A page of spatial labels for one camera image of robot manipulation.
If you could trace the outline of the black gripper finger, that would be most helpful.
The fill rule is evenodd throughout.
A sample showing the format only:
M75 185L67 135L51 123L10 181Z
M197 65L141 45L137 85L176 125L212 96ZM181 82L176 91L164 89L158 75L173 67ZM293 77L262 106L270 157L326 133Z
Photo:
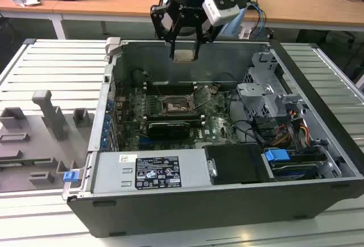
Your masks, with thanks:
M171 44L169 58L174 59L176 38L185 23L185 14L180 10L180 5L178 3L167 3L161 6L153 5L151 6L150 16L157 37ZM169 16L171 20L169 28L163 26L162 21L166 16Z
M221 26L216 26L216 27L210 26L206 32L203 32L202 30L203 22L201 21L201 18L198 15L195 16L193 23L196 30L196 42L194 46L193 60L197 60L201 45L205 43L214 42L217 35L221 31Z

